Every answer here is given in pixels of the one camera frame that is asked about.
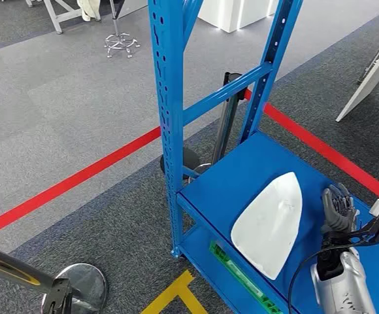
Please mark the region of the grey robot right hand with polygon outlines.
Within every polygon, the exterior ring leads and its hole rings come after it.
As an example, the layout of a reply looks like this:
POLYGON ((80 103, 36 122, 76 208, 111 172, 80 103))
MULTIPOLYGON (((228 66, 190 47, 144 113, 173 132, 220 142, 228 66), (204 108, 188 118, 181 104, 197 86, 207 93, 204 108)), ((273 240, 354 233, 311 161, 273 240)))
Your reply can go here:
POLYGON ((360 211, 354 198, 343 184, 331 184, 322 194, 325 220, 321 227, 322 235, 328 232, 350 233, 357 229, 360 211))

